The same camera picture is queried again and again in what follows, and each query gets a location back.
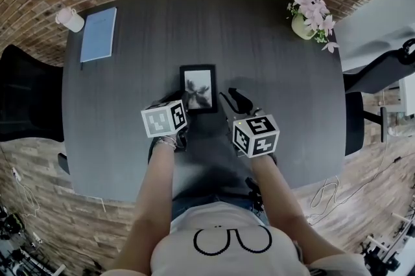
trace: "blue book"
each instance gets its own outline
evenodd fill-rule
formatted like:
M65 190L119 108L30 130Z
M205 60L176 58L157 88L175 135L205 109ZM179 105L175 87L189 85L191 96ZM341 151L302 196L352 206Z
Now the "blue book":
M116 14L117 8L110 8L86 18L81 63L111 56Z

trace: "wooden floor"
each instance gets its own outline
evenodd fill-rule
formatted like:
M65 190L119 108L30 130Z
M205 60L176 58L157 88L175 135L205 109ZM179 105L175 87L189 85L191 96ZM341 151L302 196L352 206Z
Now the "wooden floor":
M393 93L385 93L385 96L386 100L396 98ZM377 105L383 101L382 94L365 97L364 101L368 107ZM365 128L364 148L345 160L344 171L338 177L337 203L351 196L379 172L386 143L380 143L380 130L376 125L366 123ZM32 190L41 206L36 218L23 216L24 223L29 233L35 231L43 239L39 251L51 259L51 267L57 268L64 263L66 275L81 275L85 267L91 268L89 258L67 249L89 255L103 266L109 266L130 228L132 204L74 194L69 176L57 163L58 153L65 149L63 144L45 139L21 139L0 146L5 153L5 156L0 154L0 199L11 211L24 213L23 189L14 182L10 169L16 167L23 178L22 184ZM395 158L411 153L415 153L415 137L389 137L381 170ZM295 194L321 235L342 249L359 252L359 243L370 233L376 238L392 237L399 222L391 217L391 213L407 212L414 194L410 188L414 184L414 173L415 155L411 155L392 164L383 173L379 172L373 182L323 219L312 214L324 212L334 185L326 189L321 205L315 209L310 208L310 202L324 182L297 189ZM336 182L336 179L330 178L327 182ZM334 205L331 201L325 214ZM27 203L24 206L26 213L32 212ZM51 244L67 249L57 249Z

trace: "black and white photo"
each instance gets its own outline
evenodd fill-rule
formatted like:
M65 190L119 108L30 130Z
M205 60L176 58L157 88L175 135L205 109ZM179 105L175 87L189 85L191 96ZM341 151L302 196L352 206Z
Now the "black and white photo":
M190 113L216 112L216 81L214 65L180 67L182 89L189 93Z

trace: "black picture frame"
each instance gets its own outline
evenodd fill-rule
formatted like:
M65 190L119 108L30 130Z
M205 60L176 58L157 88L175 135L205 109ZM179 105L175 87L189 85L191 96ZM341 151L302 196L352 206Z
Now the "black picture frame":
M180 67L180 89L185 91L185 73L188 71L210 71L210 86L212 95L212 107L201 109L189 109L188 114L195 115L199 113L216 113L218 111L217 104L217 88L216 88L216 67L213 64L201 64L201 65L183 65Z

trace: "cup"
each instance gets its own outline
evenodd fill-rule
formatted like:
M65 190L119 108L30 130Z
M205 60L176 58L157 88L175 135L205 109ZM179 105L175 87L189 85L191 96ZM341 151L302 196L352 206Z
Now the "cup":
M61 9L54 20L57 24L62 24L69 28L72 32L79 32L85 24L84 18L78 15L75 9L70 7Z

